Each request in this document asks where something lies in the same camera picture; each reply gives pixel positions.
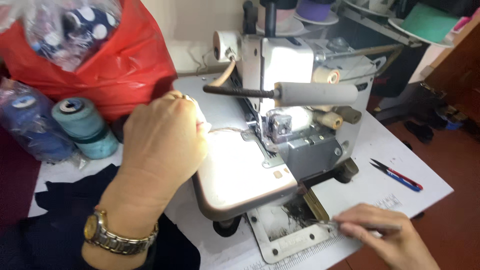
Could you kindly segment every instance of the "clear plastic bag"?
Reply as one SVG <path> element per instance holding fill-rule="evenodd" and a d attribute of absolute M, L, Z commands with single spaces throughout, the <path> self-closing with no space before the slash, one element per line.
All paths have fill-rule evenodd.
<path fill-rule="evenodd" d="M 22 15 L 25 0 L 0 0 L 0 34 Z"/>
<path fill-rule="evenodd" d="M 27 0 L 25 37 L 37 55 L 73 72 L 108 41 L 120 19 L 117 0 Z"/>
<path fill-rule="evenodd" d="M 37 160 L 58 162 L 76 147 L 52 118 L 53 102 L 38 90 L 4 78 L 0 85 L 0 124 Z"/>

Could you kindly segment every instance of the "purple thread spool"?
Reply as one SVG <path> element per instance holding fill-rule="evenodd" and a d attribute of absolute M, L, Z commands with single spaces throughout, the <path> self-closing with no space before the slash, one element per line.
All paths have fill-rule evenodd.
<path fill-rule="evenodd" d="M 327 18 L 333 2 L 335 0 L 301 0 L 297 14 L 307 20 L 321 22 Z"/>

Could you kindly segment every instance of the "metal watch strap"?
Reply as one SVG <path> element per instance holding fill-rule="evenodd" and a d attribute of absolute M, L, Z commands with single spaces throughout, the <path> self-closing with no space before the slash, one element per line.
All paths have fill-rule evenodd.
<path fill-rule="evenodd" d="M 95 212 L 95 215 L 99 218 L 104 218 L 102 213 Z M 150 233 L 149 236 L 141 239 L 130 239 L 118 236 L 114 233 L 111 233 L 105 228 L 101 222 L 98 223 L 99 232 L 92 240 L 85 240 L 87 243 L 99 246 L 103 249 L 106 249 L 112 253 L 122 254 L 122 255 L 134 255 L 141 253 L 147 250 L 155 241 L 158 234 L 158 222 L 155 223 L 154 230 Z"/>

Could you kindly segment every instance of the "light blue thread spool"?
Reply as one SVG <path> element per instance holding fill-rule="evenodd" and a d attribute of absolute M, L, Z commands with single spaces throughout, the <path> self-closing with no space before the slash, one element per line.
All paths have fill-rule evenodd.
<path fill-rule="evenodd" d="M 64 99 L 55 104 L 52 116 L 87 157 L 99 160 L 117 151 L 118 140 L 90 100 Z"/>

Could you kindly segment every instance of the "white table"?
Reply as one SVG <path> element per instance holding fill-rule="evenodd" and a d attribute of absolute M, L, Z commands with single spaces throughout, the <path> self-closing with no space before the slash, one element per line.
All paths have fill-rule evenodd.
<path fill-rule="evenodd" d="M 112 157 L 92 162 L 81 171 L 68 163 L 55 166 L 43 163 L 35 192 L 47 189 L 45 181 L 75 182 L 97 173 L 111 163 L 120 165 L 121 152 L 122 147 Z M 393 194 L 401 202 L 401 206 L 396 210 L 413 217 L 453 192 L 445 181 L 368 113 L 364 114 L 352 158 L 360 170 L 352 182 L 341 184 L 331 179 L 314 187 L 317 197 L 330 216 L 359 202 L 374 204 Z M 389 178 L 369 164 L 370 158 L 406 174 L 423 185 L 424 190 L 420 193 L 413 192 Z M 44 212 L 33 200 L 29 216 Z M 345 238 L 332 245 L 324 245 L 321 251 L 318 248 L 311 248 L 301 258 L 287 258 L 276 266 L 265 265 L 251 229 L 244 219 L 231 237 L 223 238 L 214 231 L 212 222 L 198 209 L 190 180 L 178 190 L 165 214 L 200 251 L 201 269 L 322 270 L 338 263 L 361 247 L 359 242 Z"/>

